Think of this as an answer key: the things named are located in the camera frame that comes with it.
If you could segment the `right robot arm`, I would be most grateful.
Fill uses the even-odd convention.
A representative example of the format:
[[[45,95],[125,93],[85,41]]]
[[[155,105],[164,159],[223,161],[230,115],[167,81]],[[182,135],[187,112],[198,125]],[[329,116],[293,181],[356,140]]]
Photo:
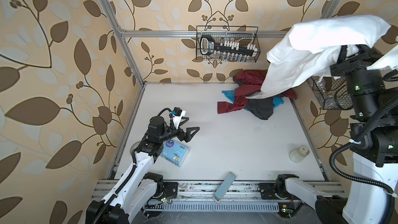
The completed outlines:
[[[282,200],[296,197],[317,213],[324,224],[388,224],[395,210],[398,183],[398,90],[386,89],[396,82],[398,68],[382,75],[372,69],[383,55],[359,45],[349,55],[342,46],[330,67],[332,76],[342,76],[352,101],[354,123],[350,139],[329,157],[331,169],[351,181],[348,198],[316,190],[294,174],[277,177],[274,193]]]

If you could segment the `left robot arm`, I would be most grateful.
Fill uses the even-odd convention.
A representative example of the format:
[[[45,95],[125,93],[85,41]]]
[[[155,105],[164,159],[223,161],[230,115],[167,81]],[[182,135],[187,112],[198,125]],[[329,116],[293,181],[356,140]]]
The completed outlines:
[[[151,199],[165,196],[163,176],[149,170],[160,157],[164,143],[174,138],[189,142],[200,130],[180,126],[189,121],[186,112],[179,107],[165,108],[170,121],[161,113],[152,117],[138,146],[131,148],[132,163],[116,185],[100,201],[92,201],[86,210],[87,224],[130,224],[138,212]]]

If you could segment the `white shirt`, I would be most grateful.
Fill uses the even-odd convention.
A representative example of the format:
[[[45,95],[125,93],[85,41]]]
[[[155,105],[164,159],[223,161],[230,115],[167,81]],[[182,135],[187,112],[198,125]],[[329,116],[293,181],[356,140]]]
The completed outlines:
[[[295,24],[267,54],[270,65],[259,92],[250,99],[276,96],[317,75],[329,76],[340,49],[350,55],[357,45],[372,48],[391,25],[373,15],[343,16]]]

